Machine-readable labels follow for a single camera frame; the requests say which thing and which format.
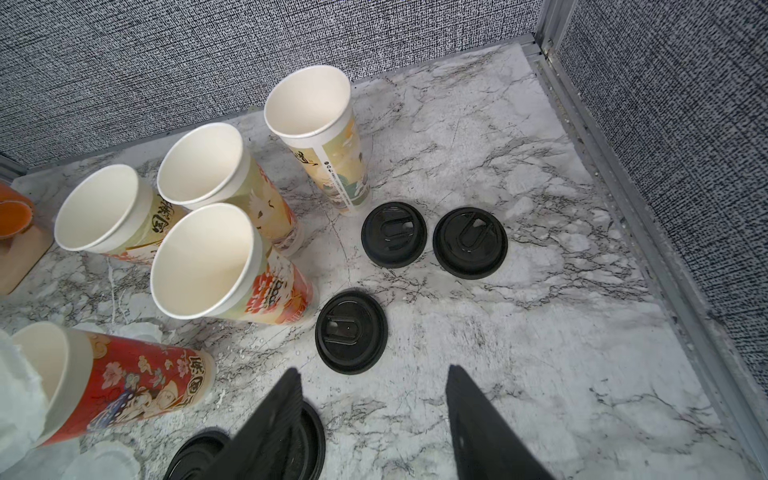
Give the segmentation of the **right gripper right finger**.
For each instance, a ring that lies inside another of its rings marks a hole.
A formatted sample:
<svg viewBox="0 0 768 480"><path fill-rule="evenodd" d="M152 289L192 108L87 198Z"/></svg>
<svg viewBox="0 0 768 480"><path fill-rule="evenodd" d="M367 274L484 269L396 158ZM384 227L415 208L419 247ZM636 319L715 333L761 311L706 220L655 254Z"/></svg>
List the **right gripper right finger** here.
<svg viewBox="0 0 768 480"><path fill-rule="evenodd" d="M446 396L460 479L553 477L459 365L449 367Z"/></svg>

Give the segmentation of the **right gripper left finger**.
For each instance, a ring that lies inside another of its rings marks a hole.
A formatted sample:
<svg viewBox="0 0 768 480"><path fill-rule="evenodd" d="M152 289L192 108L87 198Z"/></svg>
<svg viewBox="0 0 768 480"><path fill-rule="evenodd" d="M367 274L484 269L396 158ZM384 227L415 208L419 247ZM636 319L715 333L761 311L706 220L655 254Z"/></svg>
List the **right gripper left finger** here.
<svg viewBox="0 0 768 480"><path fill-rule="evenodd" d="M203 479L284 479L295 449L303 394L301 375L288 369L235 438L201 474Z"/></svg>

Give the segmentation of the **red paper milk tea cup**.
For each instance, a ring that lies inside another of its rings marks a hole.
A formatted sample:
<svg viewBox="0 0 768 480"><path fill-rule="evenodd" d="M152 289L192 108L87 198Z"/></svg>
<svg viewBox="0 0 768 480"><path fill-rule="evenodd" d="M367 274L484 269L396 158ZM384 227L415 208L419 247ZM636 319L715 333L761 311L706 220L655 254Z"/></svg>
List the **red paper milk tea cup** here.
<svg viewBox="0 0 768 480"><path fill-rule="evenodd" d="M31 324L12 335L42 379L48 408L37 447L191 408L216 376L204 351Z"/></svg>

